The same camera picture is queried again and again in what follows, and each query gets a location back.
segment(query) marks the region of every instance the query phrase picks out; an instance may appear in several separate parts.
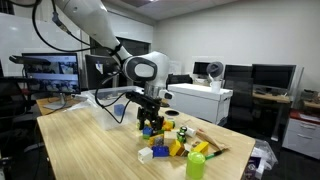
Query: computer monitor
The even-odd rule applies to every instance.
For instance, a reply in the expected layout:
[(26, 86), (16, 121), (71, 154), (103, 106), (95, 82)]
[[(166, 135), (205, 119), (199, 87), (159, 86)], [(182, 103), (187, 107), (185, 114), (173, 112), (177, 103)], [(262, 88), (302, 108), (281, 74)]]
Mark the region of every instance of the computer monitor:
[[(103, 79), (105, 79), (108, 73), (114, 71), (114, 65), (117, 62), (112, 57), (97, 56), (97, 55), (86, 55), (86, 77), (88, 82), (88, 89), (96, 89)], [(112, 88), (114, 81), (109, 81), (104, 84), (101, 88)]]
[(253, 83), (256, 86), (289, 90), (296, 69), (295, 65), (252, 65)]
[(224, 79), (227, 77), (251, 78), (252, 66), (229, 65), (224, 70)]
[(207, 67), (210, 63), (207, 62), (195, 62), (193, 67), (193, 74), (208, 75)]
[(46, 105), (49, 109), (70, 106), (65, 103), (64, 94), (80, 94), (78, 56), (76, 53), (23, 53), (23, 57), (41, 58), (51, 62), (50, 65), (25, 65), (27, 78), (35, 83), (28, 84), (31, 92), (60, 93), (61, 102)]

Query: toy block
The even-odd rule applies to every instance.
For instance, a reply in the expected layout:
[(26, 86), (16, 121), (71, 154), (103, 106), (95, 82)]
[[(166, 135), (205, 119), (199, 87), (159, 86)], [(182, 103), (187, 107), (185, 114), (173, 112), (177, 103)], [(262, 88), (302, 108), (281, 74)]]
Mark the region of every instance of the toy block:
[(171, 129), (173, 129), (174, 126), (175, 126), (175, 122), (174, 121), (164, 121), (163, 122), (163, 126), (162, 126), (162, 130), (171, 131)]
[(153, 157), (167, 157), (169, 156), (169, 147), (168, 146), (153, 146)]
[(124, 111), (124, 105), (123, 104), (116, 104), (114, 105), (114, 114), (117, 116), (122, 116)]
[(152, 136), (149, 138), (149, 146), (153, 146), (153, 145), (163, 145), (164, 144), (164, 141), (163, 141), (163, 134), (159, 134), (159, 135), (156, 135), (156, 136)]
[(142, 138), (149, 139), (151, 135), (152, 135), (152, 128), (149, 128), (147, 126), (144, 127), (142, 130)]
[(182, 146), (182, 143), (180, 143), (178, 140), (174, 140), (169, 147), (170, 156), (175, 156)]
[(164, 132), (164, 145), (170, 146), (174, 140), (177, 139), (177, 133), (172, 131)]
[(140, 151), (138, 151), (138, 160), (142, 164), (147, 163), (148, 161), (152, 160), (152, 158), (153, 158), (153, 151), (150, 148), (145, 147)]
[(199, 152), (203, 155), (206, 155), (206, 154), (208, 154), (208, 149), (209, 149), (209, 143), (208, 142), (201, 142), (195, 148), (193, 148), (192, 151)]

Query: wooden tabletop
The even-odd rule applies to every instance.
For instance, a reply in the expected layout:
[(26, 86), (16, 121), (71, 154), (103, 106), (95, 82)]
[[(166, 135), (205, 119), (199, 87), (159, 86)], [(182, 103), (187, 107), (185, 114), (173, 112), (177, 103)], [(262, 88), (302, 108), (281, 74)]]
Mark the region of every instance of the wooden tabletop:
[(320, 104), (316, 104), (314, 102), (309, 102), (309, 101), (303, 101), (303, 103), (304, 103), (304, 106), (306, 106), (306, 107), (320, 109)]
[[(138, 106), (130, 103), (126, 116), (135, 121)], [(160, 114), (168, 109), (161, 109)], [(147, 146), (135, 123), (103, 130), (90, 108), (54, 113), (38, 124), (57, 180), (60, 179), (185, 179), (186, 158), (154, 158), (146, 164), (138, 151)], [(241, 179), (255, 144), (253, 138), (180, 113), (177, 127), (201, 128), (209, 136), (232, 146), (206, 161), (204, 179)]]
[(284, 103), (289, 104), (290, 98), (289, 96), (273, 96), (272, 94), (257, 94), (255, 92), (252, 93), (252, 96), (254, 98), (264, 99), (264, 100), (270, 100), (270, 101), (277, 101), (278, 103)]
[[(68, 96), (68, 97), (66, 98), (66, 100), (67, 100), (67, 103), (70, 104), (70, 105), (74, 105), (74, 104), (77, 104), (77, 103), (80, 102), (80, 101), (71, 99), (70, 96)], [(55, 102), (55, 101), (60, 101), (60, 99), (59, 99), (58, 97), (38, 99), (38, 100), (37, 100), (37, 105), (38, 105), (38, 107), (39, 107), (39, 109), (40, 109), (41, 115), (44, 116), (44, 115), (47, 115), (47, 114), (52, 113), (54, 110), (45, 108), (45, 107), (43, 107), (43, 106), (44, 106), (44, 105), (47, 105), (47, 104), (50, 104), (50, 103), (52, 103), (52, 102)], [(55, 112), (61, 112), (61, 111), (66, 110), (67, 108), (69, 108), (69, 107), (61, 108), (61, 109), (59, 109), (59, 110), (56, 110)]]

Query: yellow toy block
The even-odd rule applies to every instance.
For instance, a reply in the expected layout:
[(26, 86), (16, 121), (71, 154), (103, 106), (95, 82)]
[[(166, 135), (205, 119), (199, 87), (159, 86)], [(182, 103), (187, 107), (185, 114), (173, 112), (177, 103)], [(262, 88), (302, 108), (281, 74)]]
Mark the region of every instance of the yellow toy block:
[(175, 122), (174, 121), (164, 121), (162, 125), (162, 130), (164, 131), (171, 131), (174, 128)]
[(170, 156), (175, 156), (177, 152), (182, 148), (183, 144), (178, 140), (172, 142), (171, 146), (169, 147), (169, 154)]
[(203, 155), (206, 155), (206, 154), (208, 154), (208, 149), (209, 149), (209, 143), (208, 142), (201, 142), (195, 148), (193, 148), (192, 151), (199, 152)]
[(157, 137), (162, 137), (163, 138), (163, 134), (159, 134), (159, 135), (150, 137), (149, 138), (149, 146), (153, 146), (154, 145), (154, 139), (157, 138)]

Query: white toy block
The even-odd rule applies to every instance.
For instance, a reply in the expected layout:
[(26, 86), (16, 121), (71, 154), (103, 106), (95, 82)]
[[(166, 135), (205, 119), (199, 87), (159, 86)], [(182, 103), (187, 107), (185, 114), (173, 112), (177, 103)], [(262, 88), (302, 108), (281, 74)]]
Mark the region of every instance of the white toy block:
[(148, 161), (152, 160), (152, 158), (153, 158), (152, 149), (145, 147), (138, 151), (138, 159), (142, 164), (147, 163)]
[(172, 131), (165, 131), (164, 132), (164, 145), (170, 146), (174, 140), (177, 139), (177, 133)]

